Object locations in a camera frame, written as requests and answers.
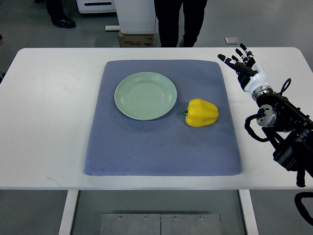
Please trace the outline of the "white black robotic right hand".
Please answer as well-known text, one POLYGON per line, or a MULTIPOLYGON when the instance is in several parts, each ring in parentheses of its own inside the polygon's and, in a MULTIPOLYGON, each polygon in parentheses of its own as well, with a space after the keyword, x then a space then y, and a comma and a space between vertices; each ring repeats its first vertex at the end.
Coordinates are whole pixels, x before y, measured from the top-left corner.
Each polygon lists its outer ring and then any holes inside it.
POLYGON ((266 72, 253 53, 244 44, 240 44, 240 49, 235 49, 235 52, 238 58, 223 54, 218 54, 218 58, 236 72, 242 90, 252 95, 258 87, 268 86, 266 72))

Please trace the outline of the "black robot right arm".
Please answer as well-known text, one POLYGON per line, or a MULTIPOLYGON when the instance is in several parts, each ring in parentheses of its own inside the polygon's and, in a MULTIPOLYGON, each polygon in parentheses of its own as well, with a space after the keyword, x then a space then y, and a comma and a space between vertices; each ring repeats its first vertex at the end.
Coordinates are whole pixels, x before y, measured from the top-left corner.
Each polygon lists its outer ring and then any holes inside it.
POLYGON ((253 93, 259 110, 246 118, 245 129, 255 140, 272 144, 274 161, 296 172, 296 185, 303 188, 305 174, 313 174, 313 122, 283 96, 290 83, 287 79, 278 93, 267 86, 253 93))

